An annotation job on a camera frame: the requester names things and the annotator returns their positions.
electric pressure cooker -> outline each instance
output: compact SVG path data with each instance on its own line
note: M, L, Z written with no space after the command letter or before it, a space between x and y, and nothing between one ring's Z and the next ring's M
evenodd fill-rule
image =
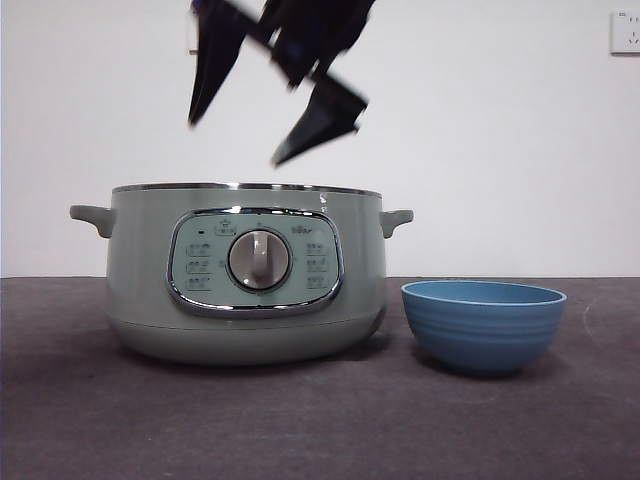
M109 239L107 316L128 347L195 364L328 355L376 331L383 239L413 212L308 185L151 184L71 207Z

stainless steel rim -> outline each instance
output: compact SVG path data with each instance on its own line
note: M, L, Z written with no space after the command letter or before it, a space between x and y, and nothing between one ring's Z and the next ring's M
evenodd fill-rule
M133 192L140 190L185 190L194 188L208 188L220 190L274 190L274 191L299 191L299 192L331 192L348 193L351 195L368 195L382 198L378 192L371 190L358 190L355 188L325 187L318 185L292 185L272 183L150 183L140 185L124 185L113 189L113 193Z

blue bowl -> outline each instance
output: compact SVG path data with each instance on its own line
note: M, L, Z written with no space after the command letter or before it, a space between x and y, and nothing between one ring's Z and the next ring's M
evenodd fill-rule
M474 280L402 286L418 344L454 370L507 375L551 344L567 296L547 288Z

button icon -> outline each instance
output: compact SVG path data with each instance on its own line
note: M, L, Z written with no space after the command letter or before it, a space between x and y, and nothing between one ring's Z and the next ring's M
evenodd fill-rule
M307 272L326 272L328 267L327 257L307 258Z
M194 260L187 263L187 273L211 273L209 260Z
M307 289L316 290L319 288L327 288L327 279L322 275L314 275L307 277Z
M211 277L190 278L186 282L187 290L192 292L204 292L211 290Z
M228 237L236 234L236 227L229 220L220 221L214 230L216 235L221 237Z
M307 255L326 255L327 249L321 242L307 242Z
M209 243L192 243L187 247L189 257L209 257L211 256L211 245Z

gray carpet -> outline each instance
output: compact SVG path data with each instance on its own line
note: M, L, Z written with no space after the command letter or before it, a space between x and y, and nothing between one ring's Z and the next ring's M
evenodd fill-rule
M235 369L119 346L104 279L3 280L2 478L640 478L640 279L534 281L567 293L565 318L498 380L417 350L408 280L368 342Z

